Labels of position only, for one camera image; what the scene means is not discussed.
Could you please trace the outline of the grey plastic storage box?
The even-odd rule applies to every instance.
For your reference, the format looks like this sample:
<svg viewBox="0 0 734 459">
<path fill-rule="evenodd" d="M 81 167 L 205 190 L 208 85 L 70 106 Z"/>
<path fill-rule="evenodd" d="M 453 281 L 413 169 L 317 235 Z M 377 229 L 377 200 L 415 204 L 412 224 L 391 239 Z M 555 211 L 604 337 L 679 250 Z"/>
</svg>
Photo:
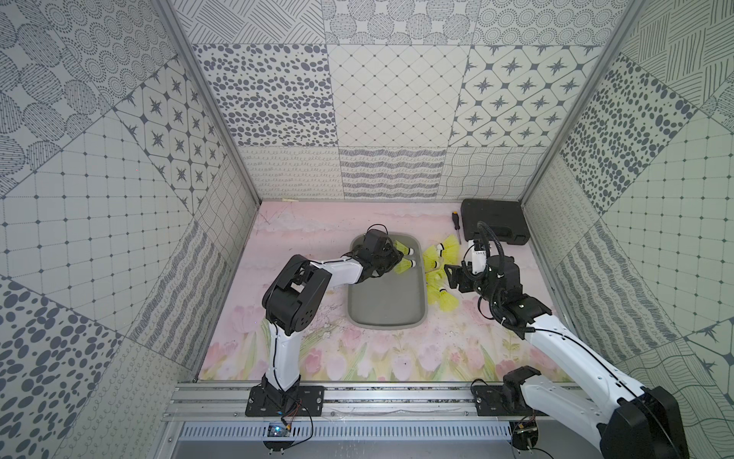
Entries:
<svg viewBox="0 0 734 459">
<path fill-rule="evenodd" d="M 391 237 L 414 251 L 407 258 L 414 266 L 403 273 L 395 268 L 382 277 L 348 287 L 347 316 L 358 327 L 408 329 L 420 325 L 427 315 L 422 246 L 407 233 L 392 233 Z"/>
</svg>

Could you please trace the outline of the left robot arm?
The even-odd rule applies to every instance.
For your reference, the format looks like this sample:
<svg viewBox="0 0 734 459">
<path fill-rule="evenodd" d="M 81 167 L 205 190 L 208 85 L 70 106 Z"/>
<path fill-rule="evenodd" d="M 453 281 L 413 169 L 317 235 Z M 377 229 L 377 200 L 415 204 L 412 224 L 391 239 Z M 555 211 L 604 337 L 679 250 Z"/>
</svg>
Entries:
<svg viewBox="0 0 734 459">
<path fill-rule="evenodd" d="M 271 332 L 271 362 L 263 388 L 285 400 L 296 395 L 302 333 L 317 315 L 328 290 L 380 278 L 403 262 L 411 268 L 414 253 L 385 229 L 370 227 L 337 259 L 315 261 L 301 254 L 292 256 L 262 299 Z"/>
</svg>

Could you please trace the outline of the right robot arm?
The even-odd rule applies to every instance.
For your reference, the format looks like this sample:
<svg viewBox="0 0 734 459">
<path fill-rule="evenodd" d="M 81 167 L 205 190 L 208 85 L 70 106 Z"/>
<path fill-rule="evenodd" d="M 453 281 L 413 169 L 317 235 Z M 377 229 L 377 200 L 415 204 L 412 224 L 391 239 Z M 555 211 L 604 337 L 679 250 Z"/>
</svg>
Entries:
<svg viewBox="0 0 734 459">
<path fill-rule="evenodd" d="M 687 458 L 680 406 L 661 386 L 648 387 L 614 367 L 577 338 L 533 296 L 524 293 L 508 256 L 475 256 L 445 266 L 452 289 L 475 293 L 489 319 L 531 344 L 582 389 L 575 395 L 524 365 L 503 378 L 492 398 L 504 411 L 540 412 L 584 438 L 605 458 Z"/>
</svg>

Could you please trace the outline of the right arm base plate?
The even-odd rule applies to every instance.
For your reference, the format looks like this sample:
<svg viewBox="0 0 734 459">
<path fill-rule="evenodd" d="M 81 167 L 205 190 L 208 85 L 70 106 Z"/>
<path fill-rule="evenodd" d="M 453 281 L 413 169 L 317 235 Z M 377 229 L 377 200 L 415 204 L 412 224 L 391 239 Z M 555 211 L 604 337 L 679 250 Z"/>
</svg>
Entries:
<svg viewBox="0 0 734 459">
<path fill-rule="evenodd" d="M 480 417 L 545 416 L 542 411 L 534 411 L 523 399 L 518 390 L 505 388 L 504 384 L 472 384 L 470 392 L 477 415 Z"/>
</svg>

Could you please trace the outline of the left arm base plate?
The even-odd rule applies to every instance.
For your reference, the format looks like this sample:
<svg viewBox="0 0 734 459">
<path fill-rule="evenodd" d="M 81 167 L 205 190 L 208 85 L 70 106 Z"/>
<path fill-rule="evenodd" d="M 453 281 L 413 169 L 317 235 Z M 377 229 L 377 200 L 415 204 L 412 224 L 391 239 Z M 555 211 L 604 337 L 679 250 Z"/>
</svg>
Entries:
<svg viewBox="0 0 734 459">
<path fill-rule="evenodd" d="M 270 384 L 258 384 L 250 390 L 247 417 L 320 417 L 325 397 L 324 386 L 298 386 L 282 392 Z"/>
</svg>

